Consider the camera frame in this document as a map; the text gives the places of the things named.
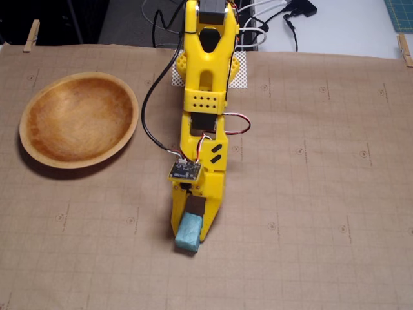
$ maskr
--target white table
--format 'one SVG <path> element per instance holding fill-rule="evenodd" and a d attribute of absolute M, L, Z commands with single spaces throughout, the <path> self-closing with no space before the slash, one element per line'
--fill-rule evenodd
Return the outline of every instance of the white table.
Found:
<path fill-rule="evenodd" d="M 384 0 L 310 0 L 316 15 L 292 17 L 300 52 L 401 58 L 397 32 L 394 30 Z M 276 4 L 276 0 L 255 6 L 256 12 Z M 282 7 L 258 16 L 266 20 Z M 283 14 L 269 22 L 267 40 L 260 51 L 294 51 L 294 37 Z M 413 34 L 406 35 L 413 50 Z"/>

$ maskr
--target brown paper sheet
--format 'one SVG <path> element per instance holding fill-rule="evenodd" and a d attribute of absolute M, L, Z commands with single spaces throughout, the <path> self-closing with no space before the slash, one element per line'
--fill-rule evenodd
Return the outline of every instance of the brown paper sheet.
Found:
<path fill-rule="evenodd" d="M 199 252 L 174 249 L 173 157 L 138 125 L 110 160 L 35 162 L 29 99 L 102 71 L 141 103 L 172 51 L 21 46 L 0 53 L 0 309 L 413 309 L 413 71 L 402 60 L 252 52 L 228 111 L 225 202 Z M 154 92 L 148 126 L 179 143 L 182 89 Z M 228 118 L 228 129 L 244 124 Z"/>

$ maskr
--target blue sponge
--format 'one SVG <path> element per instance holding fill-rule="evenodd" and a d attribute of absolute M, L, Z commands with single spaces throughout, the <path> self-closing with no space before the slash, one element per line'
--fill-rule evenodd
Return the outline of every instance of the blue sponge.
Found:
<path fill-rule="evenodd" d="M 185 212 L 175 237 L 176 246 L 185 250 L 198 252 L 201 229 L 202 217 Z"/>

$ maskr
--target screw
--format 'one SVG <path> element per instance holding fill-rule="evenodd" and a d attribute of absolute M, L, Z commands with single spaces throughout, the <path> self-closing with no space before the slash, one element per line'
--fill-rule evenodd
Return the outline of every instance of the screw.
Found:
<path fill-rule="evenodd" d="M 346 225 L 340 226 L 339 230 L 340 230 L 340 232 L 341 232 L 342 234 L 345 234 L 345 233 L 347 232 L 347 227 L 346 227 Z"/>
<path fill-rule="evenodd" d="M 276 224 L 274 222 L 268 223 L 268 229 L 274 231 L 276 229 Z"/>
<path fill-rule="evenodd" d="M 61 221 L 63 221 L 63 218 L 65 218 L 65 215 L 64 215 L 63 213 L 59 213 L 59 214 L 56 216 L 56 221 L 57 221 L 57 222 L 61 222 Z"/>

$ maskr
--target circuit board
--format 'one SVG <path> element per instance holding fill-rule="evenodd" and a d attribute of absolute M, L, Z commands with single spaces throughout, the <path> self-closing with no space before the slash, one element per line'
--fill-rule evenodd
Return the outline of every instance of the circuit board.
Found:
<path fill-rule="evenodd" d="M 397 32 L 413 32 L 413 1 L 385 0 L 388 13 Z"/>
<path fill-rule="evenodd" d="M 177 161 L 170 171 L 169 178 L 192 183 L 198 180 L 201 168 L 200 163 Z"/>

